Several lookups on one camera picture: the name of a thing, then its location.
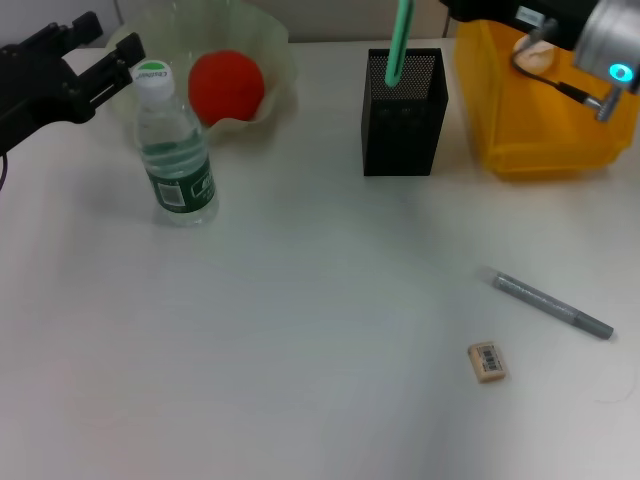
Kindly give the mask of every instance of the yellow container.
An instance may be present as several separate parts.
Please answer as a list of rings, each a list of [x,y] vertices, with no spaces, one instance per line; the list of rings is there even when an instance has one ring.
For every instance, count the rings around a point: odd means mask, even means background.
[[[471,129],[486,168],[499,174],[571,172],[604,167],[631,144],[638,97],[625,93],[608,123],[595,111],[511,67],[524,34],[488,21],[458,26],[455,64]],[[571,66],[573,54],[555,50],[546,78],[602,98],[609,90]]]

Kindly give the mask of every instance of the plastic bottle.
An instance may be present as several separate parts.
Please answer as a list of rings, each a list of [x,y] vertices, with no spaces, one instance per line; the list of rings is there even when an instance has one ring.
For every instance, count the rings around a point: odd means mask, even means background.
[[[144,61],[132,77],[140,100],[135,141],[156,199],[177,225],[200,224],[218,202],[200,122],[175,95],[166,63]]]

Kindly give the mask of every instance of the green pen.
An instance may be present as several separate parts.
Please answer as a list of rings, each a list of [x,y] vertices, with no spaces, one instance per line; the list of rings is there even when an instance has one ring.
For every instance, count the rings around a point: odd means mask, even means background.
[[[389,61],[387,62],[387,73],[384,81],[389,87],[395,87],[402,76],[404,57],[407,52],[407,41],[411,31],[411,22],[415,11],[414,0],[399,0],[398,13],[396,14],[396,25],[393,29],[391,49],[389,50]]]

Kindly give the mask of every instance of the table surface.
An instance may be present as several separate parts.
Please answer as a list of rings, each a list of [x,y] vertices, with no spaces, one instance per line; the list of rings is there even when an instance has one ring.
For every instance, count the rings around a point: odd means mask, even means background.
[[[2,478],[637,478],[640,139],[580,180],[500,182],[470,153],[452,41],[419,41],[450,83],[433,174],[364,178],[381,45],[292,47],[297,111],[212,151],[220,210],[201,228],[164,222],[108,108],[10,152]],[[480,265],[617,337],[494,291]],[[476,383],[484,340],[501,383]]]

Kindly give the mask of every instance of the black pen holder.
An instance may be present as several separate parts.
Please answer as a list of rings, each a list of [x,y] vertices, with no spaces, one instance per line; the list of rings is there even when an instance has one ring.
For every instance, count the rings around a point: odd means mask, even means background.
[[[369,50],[362,110],[365,176],[429,175],[449,101],[439,48],[410,48],[398,85],[385,83],[389,50]]]

